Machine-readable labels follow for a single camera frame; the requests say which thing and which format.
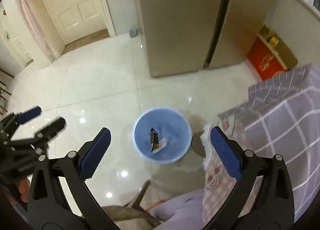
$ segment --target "wooden chair leg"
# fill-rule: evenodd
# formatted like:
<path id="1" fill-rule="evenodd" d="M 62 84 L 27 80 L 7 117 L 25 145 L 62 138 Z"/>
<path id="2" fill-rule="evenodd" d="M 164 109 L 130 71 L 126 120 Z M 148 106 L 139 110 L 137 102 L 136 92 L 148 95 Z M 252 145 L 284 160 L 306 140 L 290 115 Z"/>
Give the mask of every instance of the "wooden chair leg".
<path id="1" fill-rule="evenodd" d="M 2 87 L 0 87 L 0 91 L 3 91 L 3 92 L 5 92 L 5 93 L 7 93 L 8 95 L 11 95 L 11 93 L 9 93 L 7 90 L 5 90 L 5 89 L 3 89 Z"/>
<path id="2" fill-rule="evenodd" d="M 138 193 L 135 195 L 135 197 L 131 200 L 131 202 L 127 205 L 128 208 L 134 208 L 137 209 L 140 206 L 140 203 L 142 201 L 142 198 L 144 197 L 151 181 L 147 180 L 142 187 L 139 189 Z"/>
<path id="3" fill-rule="evenodd" d="M 2 69 L 1 67 L 0 67 L 0 71 L 1 71 L 2 73 L 4 73 L 4 74 L 6 74 L 6 75 L 8 75 L 8 76 L 10 76 L 10 77 L 12 77 L 12 78 L 14 78 L 13 75 L 11 75 L 10 73 L 8 73 L 6 70 Z"/>
<path id="4" fill-rule="evenodd" d="M 2 110 L 5 110 L 6 112 L 8 112 L 4 107 L 2 107 L 1 105 L 0 105 L 0 108 L 2 109 Z"/>

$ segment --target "floor tile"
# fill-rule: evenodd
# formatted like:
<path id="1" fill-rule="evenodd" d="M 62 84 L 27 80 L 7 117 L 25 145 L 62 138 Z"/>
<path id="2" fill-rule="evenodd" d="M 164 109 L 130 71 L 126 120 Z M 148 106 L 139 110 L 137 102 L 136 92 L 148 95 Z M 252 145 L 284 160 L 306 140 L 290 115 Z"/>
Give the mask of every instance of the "floor tile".
<path id="1" fill-rule="evenodd" d="M 123 205 L 146 180 L 152 179 L 150 163 L 137 154 L 132 144 L 132 127 L 140 115 L 136 91 L 60 107 L 58 115 L 66 119 L 67 128 L 56 139 L 57 157 L 79 150 L 103 127 L 111 131 L 110 147 L 93 177 L 86 180 L 100 205 Z M 154 186 L 148 190 L 146 200 L 159 200 Z"/>
<path id="2" fill-rule="evenodd" d="M 59 106 L 136 90 L 128 34 L 73 51 Z"/>
<path id="3" fill-rule="evenodd" d="M 40 68 L 37 66 L 37 64 L 35 62 L 32 62 L 31 64 L 27 65 L 20 73 L 18 73 L 14 77 L 14 81 L 19 82 L 39 70 L 40 70 Z"/>
<path id="4" fill-rule="evenodd" d="M 239 85 L 236 73 L 216 76 L 211 79 L 173 82 L 166 85 L 139 89 L 142 113 L 150 108 L 164 106 L 181 111 L 189 120 L 194 132 L 205 123 L 217 119 L 217 115 L 248 100 L 250 85 Z"/>
<path id="5" fill-rule="evenodd" d="M 203 189 L 205 171 L 202 162 L 203 159 L 189 149 L 185 156 L 175 163 L 151 163 L 160 200 Z"/>
<path id="6" fill-rule="evenodd" d="M 71 57 L 72 53 L 63 55 L 51 65 L 19 81 L 12 89 L 8 111 L 21 112 L 36 105 L 42 110 L 57 108 Z"/>

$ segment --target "purple plaid cloth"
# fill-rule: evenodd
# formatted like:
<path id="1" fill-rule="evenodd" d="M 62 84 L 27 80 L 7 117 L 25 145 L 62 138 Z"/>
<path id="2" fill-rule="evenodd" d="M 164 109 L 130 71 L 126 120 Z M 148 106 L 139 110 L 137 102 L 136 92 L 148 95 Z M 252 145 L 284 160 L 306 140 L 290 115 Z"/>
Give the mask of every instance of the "purple plaid cloth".
<path id="1" fill-rule="evenodd" d="M 283 156 L 298 220 L 320 188 L 320 69 L 309 64 L 251 86 L 249 101 L 220 117 L 229 115 L 258 156 Z"/>

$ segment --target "white door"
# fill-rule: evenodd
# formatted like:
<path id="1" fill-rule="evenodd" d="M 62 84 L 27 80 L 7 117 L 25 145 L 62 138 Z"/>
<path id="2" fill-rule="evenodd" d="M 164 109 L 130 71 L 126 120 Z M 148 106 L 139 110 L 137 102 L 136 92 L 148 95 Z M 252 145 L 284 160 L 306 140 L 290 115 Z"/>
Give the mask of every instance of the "white door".
<path id="1" fill-rule="evenodd" d="M 43 0 L 61 39 L 67 45 L 107 28 L 100 0 Z"/>
<path id="2" fill-rule="evenodd" d="M 25 62 L 28 63 L 32 60 L 32 57 L 26 51 L 16 34 L 12 31 L 8 17 L 5 14 L 6 13 L 4 11 L 4 8 L 0 7 L 0 21 L 4 28 L 5 36 L 7 37 L 7 39 L 10 40 L 10 42 L 15 47 L 19 55 L 23 58 L 23 60 L 25 60 Z"/>

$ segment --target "plaid fabric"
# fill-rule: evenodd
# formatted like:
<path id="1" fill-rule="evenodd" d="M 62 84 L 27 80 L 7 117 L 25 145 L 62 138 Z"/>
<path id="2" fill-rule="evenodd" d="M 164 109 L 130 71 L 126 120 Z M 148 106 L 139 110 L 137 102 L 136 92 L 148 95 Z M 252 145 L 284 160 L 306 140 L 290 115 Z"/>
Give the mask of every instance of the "plaid fabric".
<path id="1" fill-rule="evenodd" d="M 221 130 L 223 130 L 223 132 L 229 139 L 237 141 L 242 149 L 252 149 L 243 137 L 242 125 L 236 121 L 234 116 L 229 118 L 230 119 L 224 119 L 224 122 L 227 123 L 227 129 L 223 126 L 223 121 L 220 121 L 217 125 Z M 229 176 L 217 152 L 212 147 L 210 141 L 210 132 L 213 126 L 214 125 L 206 127 L 204 133 L 201 136 L 202 143 L 206 147 L 212 148 L 212 156 L 207 166 L 205 167 L 206 181 L 202 210 L 204 225 L 206 225 L 218 212 L 236 184 L 236 179 Z M 258 177 L 239 216 L 243 216 L 250 212 L 250 209 L 257 196 L 260 184 L 261 177 Z"/>
<path id="2" fill-rule="evenodd" d="M 320 69 L 310 64 L 251 86 L 249 101 L 220 117 L 230 115 L 258 156 L 283 156 L 298 220 L 320 188 Z"/>

